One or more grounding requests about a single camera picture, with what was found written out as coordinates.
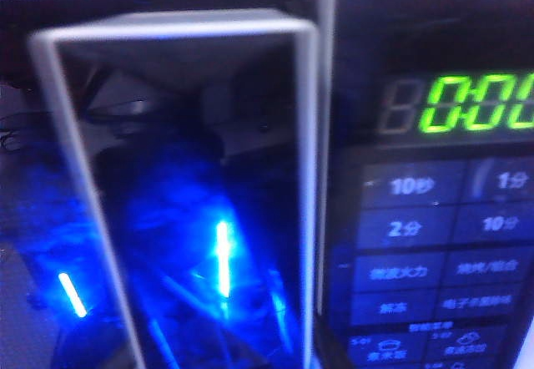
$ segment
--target blue led light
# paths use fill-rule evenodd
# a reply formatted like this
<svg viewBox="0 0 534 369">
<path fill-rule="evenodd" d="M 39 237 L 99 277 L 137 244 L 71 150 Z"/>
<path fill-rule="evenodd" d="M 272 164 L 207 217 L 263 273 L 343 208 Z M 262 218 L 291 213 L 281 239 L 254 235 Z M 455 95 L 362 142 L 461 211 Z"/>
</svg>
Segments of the blue led light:
<svg viewBox="0 0 534 369">
<path fill-rule="evenodd" d="M 225 221 L 217 224 L 217 248 L 215 250 L 219 260 L 219 292 L 222 296 L 230 296 L 230 242 L 229 225 Z"/>
<path fill-rule="evenodd" d="M 173 350 L 171 349 L 169 342 L 161 331 L 161 327 L 156 320 L 151 320 L 149 323 L 150 333 L 154 340 L 158 343 L 159 351 L 164 356 L 165 362 L 170 369 L 180 369 L 176 358 L 174 357 Z"/>
<path fill-rule="evenodd" d="M 270 297 L 275 309 L 276 321 L 278 322 L 278 328 L 280 330 L 280 338 L 284 343 L 285 350 L 289 353 L 293 353 L 293 342 L 291 340 L 290 332 L 286 322 L 287 304 L 283 295 L 284 284 L 280 273 L 277 270 L 269 270 L 271 280 Z"/>
<path fill-rule="evenodd" d="M 85 306 L 83 306 L 82 300 L 80 300 L 80 297 L 78 293 L 76 292 L 76 289 L 74 288 L 74 284 L 71 282 L 68 274 L 60 273 L 58 275 L 58 278 L 59 278 L 59 281 L 61 281 L 61 285 L 63 286 L 63 289 L 67 293 L 70 303 L 73 304 L 73 308 L 74 308 L 74 311 L 76 312 L 76 315 L 78 315 L 78 317 L 85 317 L 87 315 L 87 311 L 85 310 Z"/>
</svg>

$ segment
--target button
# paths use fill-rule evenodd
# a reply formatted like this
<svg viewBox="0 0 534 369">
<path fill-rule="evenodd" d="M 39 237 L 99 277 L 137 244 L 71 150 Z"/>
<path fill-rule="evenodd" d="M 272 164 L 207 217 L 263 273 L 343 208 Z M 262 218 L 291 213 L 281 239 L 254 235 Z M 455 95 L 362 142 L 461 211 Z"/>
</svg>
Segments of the button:
<svg viewBox="0 0 534 369">
<path fill-rule="evenodd" d="M 364 168 L 364 207 L 438 205 L 460 198 L 464 162 L 373 164 Z"/>
<path fill-rule="evenodd" d="M 428 290 L 355 294 L 350 323 L 374 325 L 429 321 L 437 292 Z"/>
<path fill-rule="evenodd" d="M 357 366 L 386 364 L 387 367 L 392 363 L 420 361 L 425 343 L 426 334 L 355 336 L 349 341 L 349 356 Z"/>
<path fill-rule="evenodd" d="M 420 369 L 419 365 L 411 365 L 410 363 L 405 365 L 380 365 L 380 366 L 358 366 L 358 369 Z"/>
<path fill-rule="evenodd" d="M 519 285 L 445 288 L 436 307 L 437 319 L 505 315 L 516 304 Z"/>
<path fill-rule="evenodd" d="M 444 245 L 452 232 L 454 208 L 366 210 L 360 215 L 358 248 Z"/>
<path fill-rule="evenodd" d="M 489 326 L 437 332 L 431 336 L 426 346 L 426 360 L 460 359 L 458 362 L 462 362 L 468 356 L 496 355 L 501 348 L 505 330 L 506 326 Z"/>
<path fill-rule="evenodd" d="M 469 162 L 464 201 L 532 198 L 534 198 L 534 158 L 489 158 Z"/>
<path fill-rule="evenodd" d="M 532 202 L 462 206 L 453 242 L 534 240 L 533 211 Z"/>
<path fill-rule="evenodd" d="M 445 254 L 360 256 L 355 260 L 355 291 L 437 286 Z"/>
<path fill-rule="evenodd" d="M 458 357 L 452 361 L 426 363 L 423 369 L 493 369 L 495 358 L 463 359 Z"/>
<path fill-rule="evenodd" d="M 450 253 L 443 284 L 467 286 L 522 281 L 530 267 L 532 252 L 534 248 L 516 247 Z"/>
</svg>

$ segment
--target control panel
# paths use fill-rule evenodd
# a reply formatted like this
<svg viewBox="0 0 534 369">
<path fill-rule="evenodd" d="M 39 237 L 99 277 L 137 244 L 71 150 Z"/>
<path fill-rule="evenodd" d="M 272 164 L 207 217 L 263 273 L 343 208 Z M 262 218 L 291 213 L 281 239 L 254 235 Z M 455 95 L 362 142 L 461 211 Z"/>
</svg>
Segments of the control panel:
<svg viewBox="0 0 534 369">
<path fill-rule="evenodd" d="M 331 367 L 509 369 L 531 324 L 534 23 L 426 1 L 335 0 Z"/>
</svg>

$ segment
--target green digital display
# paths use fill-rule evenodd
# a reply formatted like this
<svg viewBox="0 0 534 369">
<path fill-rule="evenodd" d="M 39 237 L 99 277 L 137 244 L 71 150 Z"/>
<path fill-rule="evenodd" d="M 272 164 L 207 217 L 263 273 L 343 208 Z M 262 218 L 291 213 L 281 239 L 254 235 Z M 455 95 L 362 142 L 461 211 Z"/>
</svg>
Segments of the green digital display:
<svg viewBox="0 0 534 369">
<path fill-rule="evenodd" d="M 534 129 L 534 73 L 397 78 L 383 93 L 381 134 Z"/>
</svg>

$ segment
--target icon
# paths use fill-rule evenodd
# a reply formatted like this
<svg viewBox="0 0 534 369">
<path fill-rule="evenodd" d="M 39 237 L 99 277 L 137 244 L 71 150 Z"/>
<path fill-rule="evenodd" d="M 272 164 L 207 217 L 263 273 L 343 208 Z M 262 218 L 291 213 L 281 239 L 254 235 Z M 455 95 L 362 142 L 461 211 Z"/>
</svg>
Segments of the icon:
<svg viewBox="0 0 534 369">
<path fill-rule="evenodd" d="M 481 335 L 478 334 L 476 331 L 472 331 L 471 333 L 464 334 L 462 337 L 456 340 L 456 342 L 460 344 L 461 346 L 466 346 L 480 339 L 481 339 Z"/>
<path fill-rule="evenodd" d="M 378 349 L 380 351 L 396 351 L 401 348 L 401 342 L 399 340 L 383 340 L 378 343 Z"/>
</svg>

